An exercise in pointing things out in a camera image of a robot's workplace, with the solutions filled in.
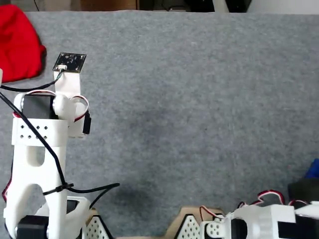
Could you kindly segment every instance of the perforated plastic part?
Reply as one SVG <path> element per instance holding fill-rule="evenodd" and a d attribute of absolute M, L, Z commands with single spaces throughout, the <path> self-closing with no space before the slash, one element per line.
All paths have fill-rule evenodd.
<path fill-rule="evenodd" d="M 224 238 L 226 236 L 226 225 L 214 220 L 207 225 L 206 232 L 211 238 Z"/>
<path fill-rule="evenodd" d="M 93 216 L 89 225 L 86 227 L 85 236 L 85 239 L 111 239 L 98 216 Z"/>
<path fill-rule="evenodd" d="M 194 216 L 186 216 L 176 239 L 200 239 L 200 228 Z"/>
<path fill-rule="evenodd" d="M 68 122 L 57 119 L 29 119 L 51 147 L 66 145 L 68 138 Z M 12 145 L 40 146 L 41 141 L 34 135 L 21 118 L 13 119 Z"/>
<path fill-rule="evenodd" d="M 210 222 L 204 221 L 200 223 L 200 238 L 205 239 L 205 226 Z"/>

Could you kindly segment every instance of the red hat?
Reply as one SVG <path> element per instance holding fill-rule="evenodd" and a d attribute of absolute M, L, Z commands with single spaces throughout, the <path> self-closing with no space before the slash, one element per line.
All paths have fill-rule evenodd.
<path fill-rule="evenodd" d="M 2 82 L 37 76 L 42 70 L 45 47 L 26 17 L 17 6 L 0 6 L 0 68 Z"/>

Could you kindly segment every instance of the wooden piece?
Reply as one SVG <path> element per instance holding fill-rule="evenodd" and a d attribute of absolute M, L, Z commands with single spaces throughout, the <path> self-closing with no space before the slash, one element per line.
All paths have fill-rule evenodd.
<path fill-rule="evenodd" d="M 81 0 L 83 11 L 136 10 L 137 0 Z"/>
<path fill-rule="evenodd" d="M 90 216 L 88 217 L 88 219 L 87 219 L 86 222 L 85 222 L 86 226 L 89 225 L 90 221 L 92 220 L 92 217 L 93 217 L 94 215 L 98 215 L 98 214 L 99 214 L 98 211 L 97 211 L 95 208 L 92 208 L 92 209 L 90 210 Z"/>
<path fill-rule="evenodd" d="M 44 9 L 46 11 L 80 11 L 80 0 L 44 0 Z"/>

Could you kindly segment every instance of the electrical wire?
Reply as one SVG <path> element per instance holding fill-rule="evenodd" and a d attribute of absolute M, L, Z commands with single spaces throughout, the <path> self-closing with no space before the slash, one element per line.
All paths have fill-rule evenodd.
<path fill-rule="evenodd" d="M 7 192 L 8 192 L 8 189 L 9 189 L 9 186 L 11 184 L 11 181 L 12 181 L 12 170 L 13 170 L 13 158 L 12 158 L 12 163 L 11 163 L 11 175 L 10 175 L 10 179 L 8 181 L 8 183 L 6 184 L 6 187 L 4 188 L 4 190 L 2 191 L 2 198 L 4 200 L 4 202 L 6 202 L 6 196 L 7 196 Z"/>
<path fill-rule="evenodd" d="M 245 202 L 240 202 L 238 205 L 237 205 L 237 208 L 242 208 L 242 207 L 244 207 L 244 206 L 247 206 L 247 203 L 245 203 Z"/>
<path fill-rule="evenodd" d="M 34 5 L 35 5 L 36 9 L 37 9 L 38 11 L 40 11 L 40 10 L 39 10 L 39 7 L 38 7 L 38 4 L 36 4 L 36 1 L 35 1 L 35 0 L 33 0 L 33 1 L 34 1 Z"/>
<path fill-rule="evenodd" d="M 52 155 L 52 157 L 53 157 L 53 159 L 55 161 L 55 165 L 56 165 L 56 168 L 57 168 L 60 180 L 61 180 L 61 185 L 56 187 L 53 190 L 44 192 L 43 195 L 48 195 L 48 194 L 51 194 L 51 193 L 54 193 L 54 192 L 61 192 L 64 189 L 67 189 L 70 192 L 82 193 L 82 194 L 92 193 L 92 192 L 97 192 L 97 191 L 102 191 L 102 190 L 109 191 L 110 189 L 115 188 L 115 187 L 120 185 L 120 184 L 111 184 L 111 185 L 106 185 L 106 186 L 92 188 L 92 189 L 85 189 L 85 190 L 72 188 L 74 186 L 74 184 L 73 183 L 68 184 L 65 181 L 65 178 L 64 178 L 64 175 L 63 175 L 63 172 L 62 172 L 62 169 L 61 169 L 61 165 L 60 165 L 59 159 L 58 159 L 57 155 L 55 154 L 55 152 L 53 151 L 53 149 L 50 147 L 50 145 L 42 137 L 42 135 L 36 130 L 36 128 L 29 121 L 29 119 L 2 92 L 0 92 L 0 99 L 2 99 L 25 122 L 25 124 L 30 128 L 30 130 L 35 134 L 35 136 L 38 137 L 38 139 L 43 144 L 43 146 Z"/>
<path fill-rule="evenodd" d="M 260 192 L 257 195 L 257 201 L 253 202 L 251 205 L 258 205 L 258 204 L 264 203 L 265 201 L 264 201 L 263 197 L 266 195 L 270 195 L 270 194 L 276 195 L 279 198 L 279 201 L 282 205 L 286 204 L 285 198 L 281 192 L 276 191 L 276 190 L 266 190 L 266 191 Z"/>
<path fill-rule="evenodd" d="M 42 86 L 38 86 L 35 88 L 24 88 L 24 89 L 20 89 L 20 88 L 14 88 L 14 87 L 9 87 L 9 86 L 4 86 L 1 85 L 0 88 L 7 90 L 7 91 L 13 91 L 13 92 L 30 92 L 30 91 L 35 91 L 35 90 L 43 90 L 46 89 L 52 85 L 54 85 L 62 76 L 63 73 L 63 69 L 60 69 L 59 74 L 56 76 L 56 79 L 54 81 L 51 81 L 50 83 L 44 84 Z"/>
<path fill-rule="evenodd" d="M 83 117 L 86 115 L 86 113 L 89 111 L 89 101 L 88 101 L 87 98 L 85 98 L 84 96 L 81 96 L 81 95 L 73 96 L 73 97 L 71 98 L 71 100 L 72 100 L 72 99 L 75 99 L 75 98 L 83 99 L 83 100 L 85 101 L 85 103 L 86 103 L 86 108 L 85 108 L 84 113 L 81 114 L 80 116 L 76 117 L 75 120 L 74 120 L 74 122 L 77 122 L 77 121 L 79 121 L 81 118 L 83 118 Z"/>
<path fill-rule="evenodd" d="M 199 207 L 199 214 L 202 221 L 204 221 L 202 210 L 205 210 L 208 214 L 210 214 L 213 217 L 219 218 L 219 219 L 226 219 L 226 217 L 223 217 L 221 215 L 217 215 L 216 213 L 213 213 L 210 211 L 206 206 L 202 205 Z"/>
<path fill-rule="evenodd" d="M 293 206 L 294 203 L 303 203 L 303 204 L 308 205 L 308 203 L 305 202 L 305 201 L 303 201 L 303 200 L 292 200 L 292 201 L 290 201 L 290 202 L 288 203 L 288 206 Z"/>
<path fill-rule="evenodd" d="M 36 93 L 47 93 L 47 94 L 51 94 L 56 96 L 56 93 L 53 91 L 48 91 L 48 90 L 33 90 L 33 91 L 29 91 L 28 93 L 26 93 L 26 95 L 32 95 L 32 94 L 36 94 Z"/>
<path fill-rule="evenodd" d="M 107 193 L 108 191 L 110 191 L 112 188 L 118 187 L 119 185 L 120 185 L 119 183 L 111 184 L 109 189 L 106 189 L 106 190 L 104 190 L 102 193 L 100 193 L 100 194 L 93 200 L 93 202 L 91 203 L 90 209 L 94 206 L 94 204 L 96 204 L 96 202 L 97 202 L 104 194 L 106 194 L 106 193 Z"/>

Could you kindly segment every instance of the gray carpet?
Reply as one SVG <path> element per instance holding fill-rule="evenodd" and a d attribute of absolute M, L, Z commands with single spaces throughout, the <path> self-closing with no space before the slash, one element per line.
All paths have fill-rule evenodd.
<path fill-rule="evenodd" d="M 28 16 L 47 47 L 46 69 L 12 85 L 51 81 L 59 52 L 88 54 L 82 93 L 92 131 L 69 141 L 66 178 L 76 188 L 122 184 L 96 205 L 114 236 L 162 235 L 183 205 L 229 211 L 265 189 L 286 193 L 318 157 L 319 16 Z M 4 103 L 0 110 L 4 187 L 12 116 Z M 41 199 L 32 196 L 27 211 Z"/>

